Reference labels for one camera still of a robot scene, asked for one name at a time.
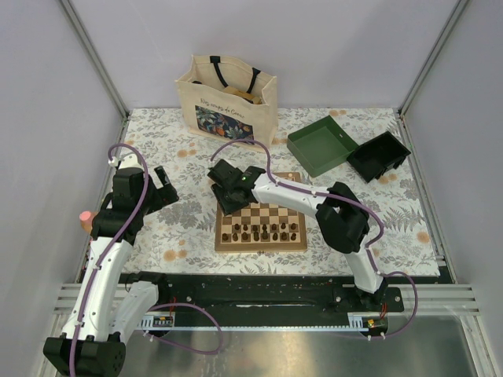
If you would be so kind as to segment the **wooden chess board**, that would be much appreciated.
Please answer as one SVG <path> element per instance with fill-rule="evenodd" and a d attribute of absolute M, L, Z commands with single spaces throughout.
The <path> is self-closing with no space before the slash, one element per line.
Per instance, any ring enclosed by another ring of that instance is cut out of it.
<path fill-rule="evenodd" d="M 215 251 L 224 253 L 304 252 L 304 214 L 278 204 L 250 203 L 232 214 L 217 206 Z"/>

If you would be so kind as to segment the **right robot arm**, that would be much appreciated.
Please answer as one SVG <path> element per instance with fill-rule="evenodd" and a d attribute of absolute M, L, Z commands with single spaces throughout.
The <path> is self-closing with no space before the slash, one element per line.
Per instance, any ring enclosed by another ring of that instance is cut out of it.
<path fill-rule="evenodd" d="M 368 311 L 385 303 L 382 279 L 373 271 L 362 250 L 369 233 L 369 216 L 358 207 L 352 191 L 336 183 L 320 194 L 312 193 L 299 182 L 268 176 L 258 167 L 242 171 L 224 159 L 209 168 L 211 187 L 223 214 L 233 214 L 250 203 L 274 204 L 296 210 L 316 220 L 323 240 L 345 257 L 354 276 L 353 293 L 342 294 L 347 306 L 360 306 Z"/>

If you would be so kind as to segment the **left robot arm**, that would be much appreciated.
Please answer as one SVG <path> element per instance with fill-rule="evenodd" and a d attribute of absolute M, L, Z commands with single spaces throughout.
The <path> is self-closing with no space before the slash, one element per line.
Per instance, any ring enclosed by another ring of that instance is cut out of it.
<path fill-rule="evenodd" d="M 112 305 L 145 216 L 178 201 L 164 168 L 154 171 L 160 187 L 140 167 L 118 169 L 111 192 L 92 219 L 88 266 L 72 313 L 61 334 L 47 338 L 43 347 L 46 359 L 63 376 L 117 376 L 129 337 L 143 316 L 170 303 L 167 276 L 139 272 L 127 280 L 126 298 Z"/>

